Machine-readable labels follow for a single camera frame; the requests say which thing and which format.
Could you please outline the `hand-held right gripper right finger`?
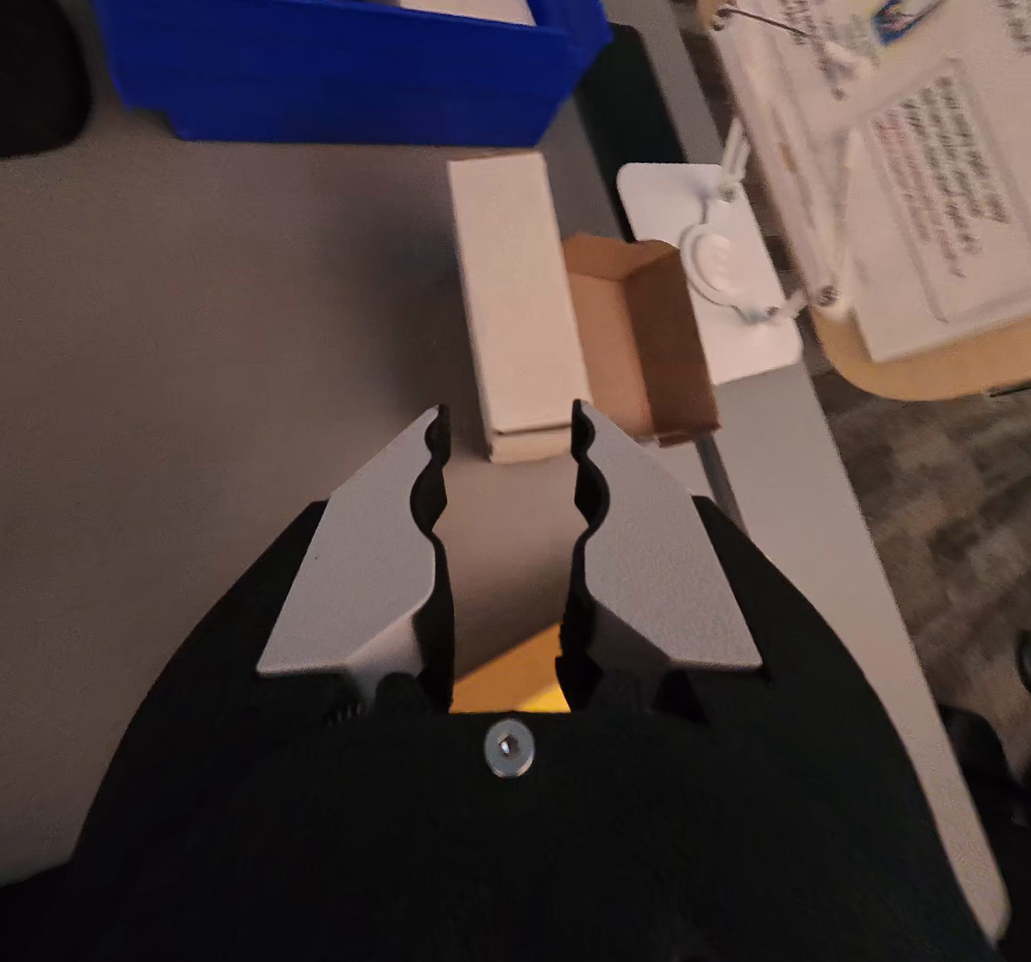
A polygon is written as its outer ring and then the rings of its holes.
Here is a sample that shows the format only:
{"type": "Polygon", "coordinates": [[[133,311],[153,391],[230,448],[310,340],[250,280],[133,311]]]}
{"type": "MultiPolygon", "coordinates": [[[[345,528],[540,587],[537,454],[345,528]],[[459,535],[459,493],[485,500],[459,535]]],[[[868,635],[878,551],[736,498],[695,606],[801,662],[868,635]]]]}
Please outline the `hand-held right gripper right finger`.
{"type": "Polygon", "coordinates": [[[557,678],[572,711],[628,672],[646,706],[676,672],[761,672],[758,646],[689,487],[574,400],[576,539],[557,678]]]}

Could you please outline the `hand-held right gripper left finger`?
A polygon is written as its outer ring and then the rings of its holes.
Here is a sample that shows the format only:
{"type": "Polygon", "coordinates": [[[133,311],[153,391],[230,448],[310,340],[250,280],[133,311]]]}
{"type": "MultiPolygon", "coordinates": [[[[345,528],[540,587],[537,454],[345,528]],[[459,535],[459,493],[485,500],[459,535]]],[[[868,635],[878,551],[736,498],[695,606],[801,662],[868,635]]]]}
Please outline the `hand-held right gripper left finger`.
{"type": "Polygon", "coordinates": [[[329,496],[256,671],[335,674],[366,706],[410,675],[447,711],[455,612],[435,525],[447,504],[448,408],[420,414],[329,496]]]}

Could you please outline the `blue plastic bin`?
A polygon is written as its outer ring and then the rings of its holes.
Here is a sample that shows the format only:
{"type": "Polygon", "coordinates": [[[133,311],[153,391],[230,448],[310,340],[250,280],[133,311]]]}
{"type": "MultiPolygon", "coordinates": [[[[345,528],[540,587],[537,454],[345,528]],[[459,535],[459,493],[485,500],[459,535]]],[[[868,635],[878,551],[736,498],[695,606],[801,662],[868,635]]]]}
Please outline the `blue plastic bin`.
{"type": "Polygon", "coordinates": [[[185,141],[530,148],[612,40],[601,0],[534,26],[362,0],[91,0],[110,79],[185,141]]]}

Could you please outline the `yellow plastic bin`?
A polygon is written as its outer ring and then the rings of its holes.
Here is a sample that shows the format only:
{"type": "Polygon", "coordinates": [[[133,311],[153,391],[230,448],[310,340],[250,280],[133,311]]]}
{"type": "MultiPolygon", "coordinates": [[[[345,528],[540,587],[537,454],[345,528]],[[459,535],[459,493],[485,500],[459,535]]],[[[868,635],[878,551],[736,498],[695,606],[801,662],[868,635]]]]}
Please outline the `yellow plastic bin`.
{"type": "Polygon", "coordinates": [[[550,626],[458,679],[451,714],[569,712],[556,672],[560,629],[550,626]]]}

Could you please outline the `black cushion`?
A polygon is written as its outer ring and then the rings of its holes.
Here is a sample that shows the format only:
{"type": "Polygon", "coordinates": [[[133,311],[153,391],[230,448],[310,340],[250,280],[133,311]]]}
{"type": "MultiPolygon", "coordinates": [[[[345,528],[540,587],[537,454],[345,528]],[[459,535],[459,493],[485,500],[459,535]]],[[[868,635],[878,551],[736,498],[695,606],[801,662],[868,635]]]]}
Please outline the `black cushion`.
{"type": "Polygon", "coordinates": [[[1,0],[1,158],[64,148],[93,92],[79,38],[57,0],[1,0]]]}

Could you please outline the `white metal plate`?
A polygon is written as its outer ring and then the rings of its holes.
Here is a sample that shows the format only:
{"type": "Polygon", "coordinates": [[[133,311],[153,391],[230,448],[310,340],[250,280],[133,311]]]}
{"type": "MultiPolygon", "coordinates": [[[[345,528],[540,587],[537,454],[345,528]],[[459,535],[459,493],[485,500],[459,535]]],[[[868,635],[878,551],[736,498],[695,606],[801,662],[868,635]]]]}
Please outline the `white metal plate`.
{"type": "Polygon", "coordinates": [[[800,363],[796,311],[741,181],[716,164],[631,163],[616,189],[635,239],[673,248],[717,386],[800,363]]]}

